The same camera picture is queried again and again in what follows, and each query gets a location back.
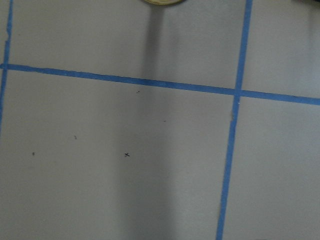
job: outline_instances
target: white surface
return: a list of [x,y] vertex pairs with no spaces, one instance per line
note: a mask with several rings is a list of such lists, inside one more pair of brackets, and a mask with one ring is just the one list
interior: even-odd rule
[[224,240],[318,240],[320,106],[242,98]]
[[234,88],[244,0],[15,0],[10,63]]
[[6,30],[8,22],[8,12],[9,0],[0,0],[0,64],[2,64],[4,60],[5,42],[8,38]]
[[254,0],[242,88],[320,98],[320,2]]
[[215,237],[232,96],[9,71],[5,104],[0,239]]

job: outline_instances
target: yellow object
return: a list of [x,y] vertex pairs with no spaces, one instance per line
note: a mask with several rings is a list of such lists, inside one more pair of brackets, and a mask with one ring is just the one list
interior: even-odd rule
[[148,3],[156,4],[156,5],[170,5],[181,2],[182,0],[145,0]]

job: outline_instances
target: blue grid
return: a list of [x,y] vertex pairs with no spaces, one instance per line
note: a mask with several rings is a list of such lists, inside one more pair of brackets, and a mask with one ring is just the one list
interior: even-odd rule
[[8,38],[5,41],[3,63],[0,64],[0,69],[2,69],[1,89],[0,89],[0,134],[1,134],[1,125],[2,125],[2,116],[3,116],[3,109],[4,109],[4,98],[5,98],[5,89],[6,89],[6,83],[7,83],[8,70],[22,71],[22,72],[36,72],[36,73],[48,74],[48,75],[85,78],[85,79],[92,79],[92,80],[101,80],[101,81],[118,82],[118,83],[125,83],[125,84],[145,85],[145,86],[153,86],[153,87],[160,87],[160,88],[170,88],[170,89],[179,89],[179,90],[186,90],[186,91],[196,91],[196,92],[205,92],[205,93],[233,96],[232,121],[230,122],[230,127],[229,127],[226,162],[224,167],[224,176],[223,176],[221,200],[220,200],[220,213],[219,213],[219,219],[218,219],[217,230],[216,230],[216,238],[215,238],[216,240],[223,239],[225,216],[226,216],[228,193],[229,193],[229,183],[230,183],[230,177],[231,177],[231,169],[232,169],[232,161],[233,161],[233,153],[234,153],[235,137],[236,137],[236,129],[237,129],[237,121],[238,121],[238,113],[239,113],[241,97],[267,99],[267,100],[309,104],[309,105],[320,105],[320,98],[242,90],[242,82],[243,82],[245,62],[246,62],[247,43],[248,43],[248,36],[249,36],[250,18],[251,18],[253,0],[246,0],[246,3],[245,3],[245,13],[244,13],[244,20],[243,20],[243,27],[242,27],[240,53],[239,53],[239,59],[238,59],[235,88],[224,88],[224,87],[178,83],[178,82],[170,82],[170,81],[121,77],[121,76],[114,76],[114,75],[101,75],[101,74],[95,74],[90,72],[60,70],[60,69],[54,69],[54,68],[38,68],[38,67],[25,66],[25,65],[9,64],[12,21],[13,21],[13,4],[14,4],[14,0],[10,0],[9,13],[8,13],[8,19],[7,19],[7,26],[6,26]]

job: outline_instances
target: vertical blue line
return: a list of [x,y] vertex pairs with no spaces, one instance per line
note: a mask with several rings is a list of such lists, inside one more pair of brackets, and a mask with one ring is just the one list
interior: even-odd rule
[[242,87],[244,70],[245,70],[245,62],[246,62],[252,2],[253,0],[246,0],[246,3],[245,3],[240,53],[239,53],[239,60],[238,60],[236,81],[235,81],[235,92],[234,92],[233,105],[232,105],[232,120],[230,122],[228,146],[226,151],[226,161],[225,161],[224,176],[223,176],[222,191],[221,191],[220,214],[219,214],[219,219],[218,219],[218,224],[216,229],[216,237],[215,237],[216,240],[222,240],[223,234],[224,234],[228,193],[229,193],[229,183],[230,183],[230,177],[231,177],[232,160],[233,160],[233,154],[234,154],[234,148],[235,148],[236,127],[237,127],[238,112],[239,112],[240,97],[241,97],[241,87]]
[[4,46],[4,57],[3,57],[3,64],[2,64],[2,77],[1,77],[1,88],[0,88],[0,134],[1,134],[1,125],[2,125],[2,114],[4,111],[5,89],[6,89],[7,75],[8,75],[13,4],[14,4],[14,0],[10,0],[9,14],[8,14],[8,20],[6,25],[6,32],[8,34],[8,38],[5,41],[5,46]]

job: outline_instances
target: blue tape strip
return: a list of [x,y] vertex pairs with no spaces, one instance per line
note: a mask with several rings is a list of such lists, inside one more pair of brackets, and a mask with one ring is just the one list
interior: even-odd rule
[[0,134],[1,134],[2,116],[3,116],[3,110],[4,110],[5,90],[7,85],[8,63],[9,63],[9,55],[10,55],[11,32],[12,32],[13,5],[14,5],[14,1],[10,0],[9,14],[8,14],[8,20],[6,25],[6,32],[8,34],[8,38],[5,41],[3,64],[1,66],[3,70],[2,70],[1,88],[0,88]]
[[216,229],[216,236],[215,236],[216,240],[222,240],[223,234],[224,234],[232,160],[233,160],[233,154],[234,154],[234,148],[235,148],[236,128],[237,128],[237,121],[238,121],[240,97],[242,92],[241,87],[242,87],[245,63],[246,63],[251,9],[252,9],[252,0],[246,0],[241,44],[240,44],[240,53],[239,53],[239,60],[238,60],[238,67],[237,67],[237,74],[236,74],[236,81],[235,81],[235,92],[234,92],[233,105],[232,105],[232,120],[230,122],[228,146],[226,151],[226,161],[224,166],[224,175],[223,175],[221,200],[220,200],[220,214],[219,214],[219,219],[218,219],[218,224]]
[[42,74],[76,77],[76,78],[95,79],[95,80],[110,81],[110,82],[117,82],[117,83],[137,84],[137,85],[154,86],[154,87],[161,87],[161,88],[170,88],[170,89],[181,89],[181,90],[189,90],[189,91],[197,91],[197,92],[205,92],[205,93],[215,93],[215,94],[225,94],[225,95],[234,95],[235,93],[234,89],[216,87],[216,86],[195,85],[195,84],[178,83],[178,82],[171,82],[171,81],[149,80],[149,79],[122,77],[122,76],[113,76],[113,75],[100,75],[100,74],[89,73],[89,72],[59,70],[59,69],[53,69],[53,68],[37,68],[37,67],[31,67],[31,66],[9,64],[8,69],[24,71],[24,72],[37,72]]
[[275,101],[292,102],[299,104],[320,105],[320,98],[305,97],[305,96],[291,96],[277,93],[266,93],[259,91],[241,91],[242,97],[256,98],[256,99],[269,99]]

